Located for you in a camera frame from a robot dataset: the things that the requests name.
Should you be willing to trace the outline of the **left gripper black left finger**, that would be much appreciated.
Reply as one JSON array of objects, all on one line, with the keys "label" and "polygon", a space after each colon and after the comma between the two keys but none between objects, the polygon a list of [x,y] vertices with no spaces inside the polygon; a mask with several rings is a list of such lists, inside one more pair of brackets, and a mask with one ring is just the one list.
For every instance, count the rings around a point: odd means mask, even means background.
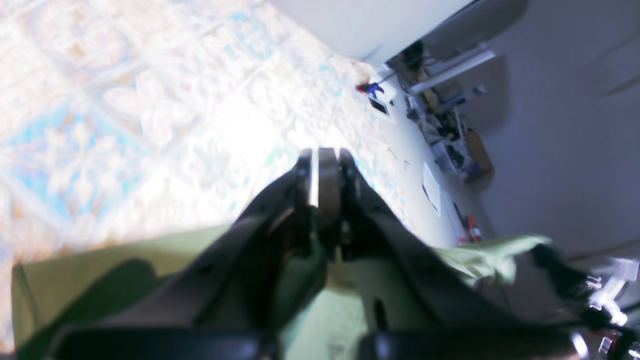
[{"label": "left gripper black left finger", "polygon": [[310,245],[313,151],[270,183],[194,262],[139,303],[65,331],[53,360],[276,360],[269,324],[287,253]]}]

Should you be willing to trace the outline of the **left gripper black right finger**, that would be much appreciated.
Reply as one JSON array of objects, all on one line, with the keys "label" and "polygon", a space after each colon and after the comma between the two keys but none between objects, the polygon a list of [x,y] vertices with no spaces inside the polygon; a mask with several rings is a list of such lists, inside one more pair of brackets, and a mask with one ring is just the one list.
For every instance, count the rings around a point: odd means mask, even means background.
[{"label": "left gripper black right finger", "polygon": [[342,241],[370,330],[359,360],[583,360],[580,333],[533,325],[463,283],[407,230],[341,149]]}]

